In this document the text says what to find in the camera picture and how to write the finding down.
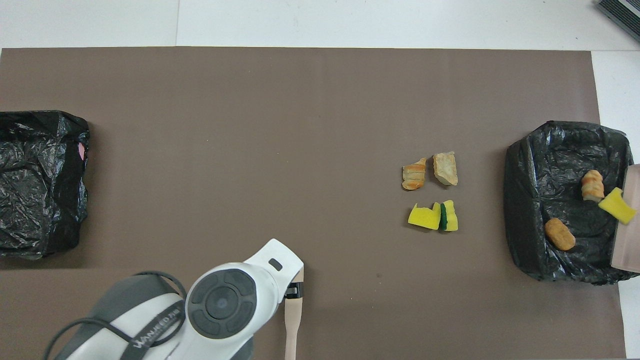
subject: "bread piece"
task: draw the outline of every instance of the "bread piece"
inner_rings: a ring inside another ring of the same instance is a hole
[[[424,171],[427,158],[422,158],[411,165],[402,167],[402,187],[407,190],[416,190],[424,185]]]
[[[559,250],[567,251],[575,246],[575,236],[558,218],[552,218],[545,224],[545,233]]]
[[[433,172],[444,185],[458,184],[458,170],[454,152],[441,152],[433,156]]]
[[[582,200],[600,202],[604,199],[602,175],[598,170],[589,170],[582,178]]]

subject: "sponge piece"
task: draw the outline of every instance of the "sponge piece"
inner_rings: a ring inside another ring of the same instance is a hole
[[[440,225],[440,204],[433,204],[433,209],[418,208],[418,204],[413,206],[409,214],[409,224],[437,230]]]
[[[617,218],[625,225],[627,225],[636,215],[636,210],[630,208],[622,199],[621,188],[614,188],[611,190],[611,192],[598,203],[598,206],[613,215],[614,218]]]
[[[456,209],[453,207],[453,201],[447,200],[440,205],[440,225],[444,231],[457,231],[458,230],[458,216],[456,215]]]

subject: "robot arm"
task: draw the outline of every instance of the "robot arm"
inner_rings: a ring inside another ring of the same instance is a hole
[[[273,316],[302,266],[291,250],[271,239],[246,261],[203,274],[184,306],[158,276],[124,279],[89,314],[123,334],[83,324],[55,359],[247,360],[253,334]]]

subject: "brown mat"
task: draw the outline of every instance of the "brown mat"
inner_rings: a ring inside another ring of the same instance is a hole
[[[625,356],[617,286],[537,282],[504,237],[506,147],[598,122],[589,53],[5,49],[0,99],[92,131],[80,246],[0,260],[0,358],[36,358],[125,274],[189,286],[270,237],[306,262],[299,359]],[[401,188],[403,165],[451,150],[460,185]],[[447,199],[458,232],[406,224]],[[281,308],[255,358],[283,356]]]

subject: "black trash bag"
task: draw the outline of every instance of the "black trash bag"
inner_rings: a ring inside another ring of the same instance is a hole
[[[88,146],[79,117],[0,112],[0,256],[38,259],[78,244]]]
[[[545,281],[603,285],[637,276],[611,267],[618,221],[593,201],[582,200],[582,176],[603,177],[605,194],[622,188],[633,165],[624,133],[586,122],[550,121],[509,146],[504,169],[504,221],[513,262]],[[554,247],[545,223],[557,217],[575,236],[569,251]]]

